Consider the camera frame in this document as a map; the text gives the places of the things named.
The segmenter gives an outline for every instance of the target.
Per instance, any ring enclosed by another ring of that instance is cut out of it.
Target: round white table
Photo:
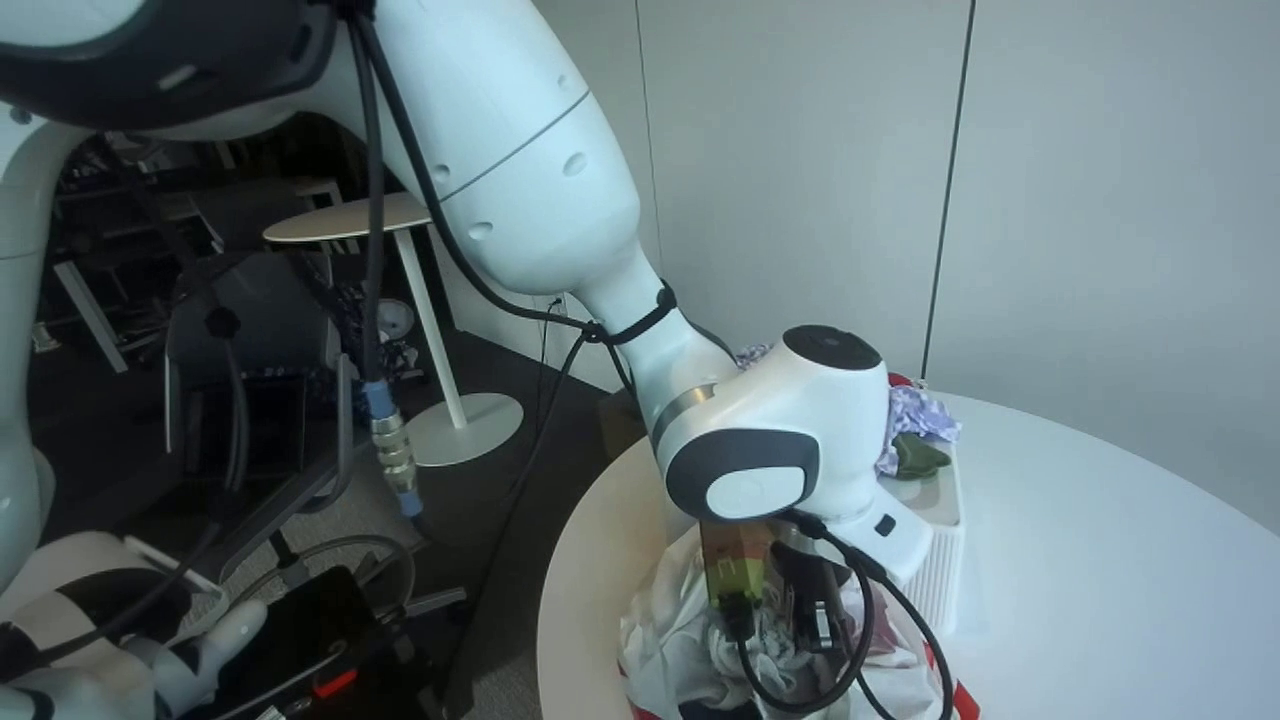
[[[408,229],[428,229],[428,223],[433,223],[433,212],[415,198],[408,193],[384,198],[384,233],[396,238],[396,258],[399,258],[410,307],[428,335],[428,357],[442,393],[442,403],[408,419],[408,447],[419,470],[450,470],[513,441],[522,419],[522,407],[519,401],[500,393],[467,393],[467,397],[454,393],[438,322],[428,297],[424,265],[408,238]],[[369,238],[369,200],[315,207],[265,229],[266,245],[332,245],[332,241],[358,241],[358,238]]]
[[[1064,424],[938,397],[962,424],[961,624],[987,720],[1280,715],[1280,536]],[[541,600],[548,720],[627,720],[615,624],[667,545],[649,444],[570,511]]]

